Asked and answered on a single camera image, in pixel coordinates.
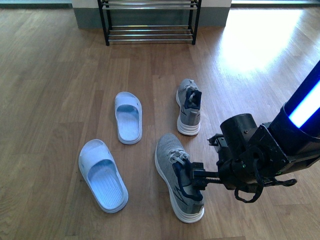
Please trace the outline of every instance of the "slide sandal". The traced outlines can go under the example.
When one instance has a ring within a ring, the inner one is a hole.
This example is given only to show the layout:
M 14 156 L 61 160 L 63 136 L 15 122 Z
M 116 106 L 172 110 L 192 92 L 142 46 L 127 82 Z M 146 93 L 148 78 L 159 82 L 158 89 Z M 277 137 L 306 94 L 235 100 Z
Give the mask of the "slide sandal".
M 128 191 L 106 144 L 94 139 L 79 154 L 79 168 L 100 208 L 109 214 L 123 209 Z
M 118 138 L 123 144 L 136 144 L 142 138 L 142 106 L 130 92 L 122 91 L 114 100 Z

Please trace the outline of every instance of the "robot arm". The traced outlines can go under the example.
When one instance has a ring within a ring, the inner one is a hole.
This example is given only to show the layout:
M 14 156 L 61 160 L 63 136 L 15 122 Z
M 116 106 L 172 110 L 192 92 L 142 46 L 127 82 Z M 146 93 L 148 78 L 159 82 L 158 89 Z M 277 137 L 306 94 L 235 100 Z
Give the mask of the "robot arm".
M 304 119 L 299 119 L 297 112 Z M 258 127 L 248 113 L 224 121 L 222 134 L 208 139 L 218 153 L 218 172 L 208 172 L 203 163 L 193 162 L 193 188 L 205 190 L 208 183 L 223 184 L 234 190 L 237 200 L 253 203 L 264 187 L 294 185 L 295 179 L 279 181 L 276 177 L 309 168 L 320 159 L 319 123 L 320 61 L 272 122 Z M 255 195 L 245 200 L 239 191 Z

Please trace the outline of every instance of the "gray sneaker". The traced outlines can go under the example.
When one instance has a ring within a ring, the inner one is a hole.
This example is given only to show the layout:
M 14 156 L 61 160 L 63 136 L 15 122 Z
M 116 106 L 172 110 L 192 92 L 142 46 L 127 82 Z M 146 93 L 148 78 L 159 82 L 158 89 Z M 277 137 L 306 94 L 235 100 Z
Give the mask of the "gray sneaker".
M 188 78 L 176 91 L 175 99 L 180 107 L 177 128 L 184 135 L 193 136 L 200 131 L 201 95 L 195 81 Z
M 199 221 L 205 213 L 203 196 L 199 190 L 192 188 L 189 155 L 175 135 L 167 133 L 160 138 L 154 161 L 169 188 L 171 205 L 177 218 L 188 224 Z

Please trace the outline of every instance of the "sneaker sole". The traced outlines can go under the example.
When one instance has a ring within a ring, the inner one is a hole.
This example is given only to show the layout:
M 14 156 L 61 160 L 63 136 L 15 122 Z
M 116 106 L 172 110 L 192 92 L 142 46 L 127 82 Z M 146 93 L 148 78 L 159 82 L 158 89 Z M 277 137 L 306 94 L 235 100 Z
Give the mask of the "sneaker sole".
M 176 94 L 175 94 L 175 100 L 181 109 L 178 90 L 176 91 Z M 177 125 L 179 133 L 184 134 L 184 135 L 194 136 L 194 135 L 197 135 L 200 131 L 200 122 L 198 125 L 195 125 L 195 126 L 189 126 L 189 125 L 183 124 L 180 119 L 180 112 L 179 112 L 179 117 L 176 122 L 176 125 Z
M 172 188 L 171 188 L 167 178 L 165 177 L 164 173 L 162 172 L 162 170 L 159 166 L 158 158 L 157 158 L 157 148 L 158 148 L 158 145 L 156 146 L 155 153 L 154 153 L 155 168 L 169 189 L 170 202 L 171 202 L 171 205 L 172 205 L 172 208 L 173 208 L 175 215 L 177 216 L 177 218 L 179 220 L 181 220 L 182 222 L 187 223 L 187 224 L 192 224 L 192 223 L 199 221 L 205 213 L 205 208 L 203 207 L 199 213 L 194 213 L 194 214 L 185 213 L 180 209 L 180 207 L 176 201 L 174 192 L 172 191 Z

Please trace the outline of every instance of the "shoe rack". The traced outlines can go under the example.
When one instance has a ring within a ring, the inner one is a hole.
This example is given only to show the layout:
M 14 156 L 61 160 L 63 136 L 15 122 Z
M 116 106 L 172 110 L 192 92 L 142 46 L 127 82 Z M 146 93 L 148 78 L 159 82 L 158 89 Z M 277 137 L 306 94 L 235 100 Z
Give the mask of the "shoe rack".
M 196 44 L 202 0 L 97 0 L 97 2 L 107 46 L 110 45 L 110 42 L 190 42 L 192 45 Z M 188 11 L 186 13 L 188 20 L 183 25 L 113 25 L 113 12 L 127 10 L 182 10 Z

